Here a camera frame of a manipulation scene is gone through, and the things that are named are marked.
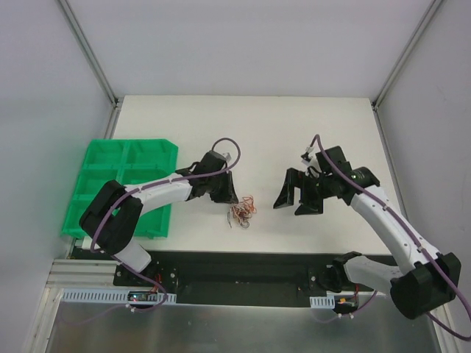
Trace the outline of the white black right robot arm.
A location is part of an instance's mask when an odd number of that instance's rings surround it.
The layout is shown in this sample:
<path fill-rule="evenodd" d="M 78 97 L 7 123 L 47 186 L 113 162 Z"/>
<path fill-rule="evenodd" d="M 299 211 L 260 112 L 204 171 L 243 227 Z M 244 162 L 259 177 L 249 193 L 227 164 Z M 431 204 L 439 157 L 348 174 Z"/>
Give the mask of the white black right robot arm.
<path fill-rule="evenodd" d="M 354 209 L 375 231 L 394 258 L 384 265 L 359 252 L 336 257 L 317 281 L 325 290 L 339 293 L 354 284 L 390 295 L 395 307 L 415 319 L 456 297 L 461 263 L 453 253 L 442 254 L 391 206 L 379 179 L 366 167 L 352 168 L 340 146 L 302 156 L 305 171 L 289 168 L 273 207 L 294 205 L 295 215 L 320 215 L 324 201 L 336 197 Z"/>

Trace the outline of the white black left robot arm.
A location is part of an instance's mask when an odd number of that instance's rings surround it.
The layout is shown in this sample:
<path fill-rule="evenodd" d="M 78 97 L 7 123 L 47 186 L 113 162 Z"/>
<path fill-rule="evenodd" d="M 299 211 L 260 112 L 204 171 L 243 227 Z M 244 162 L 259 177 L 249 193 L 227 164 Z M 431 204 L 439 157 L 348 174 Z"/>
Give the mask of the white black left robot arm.
<path fill-rule="evenodd" d="M 130 277 L 140 286 L 155 279 L 151 255 L 134 238 L 142 215 L 176 202 L 188 202 L 208 194 L 217 204 L 235 204 L 227 158 L 208 151 L 188 168 L 176 170 L 155 181 L 123 185 L 106 182 L 79 219 L 80 228 L 92 238 L 93 246 L 130 269 Z"/>

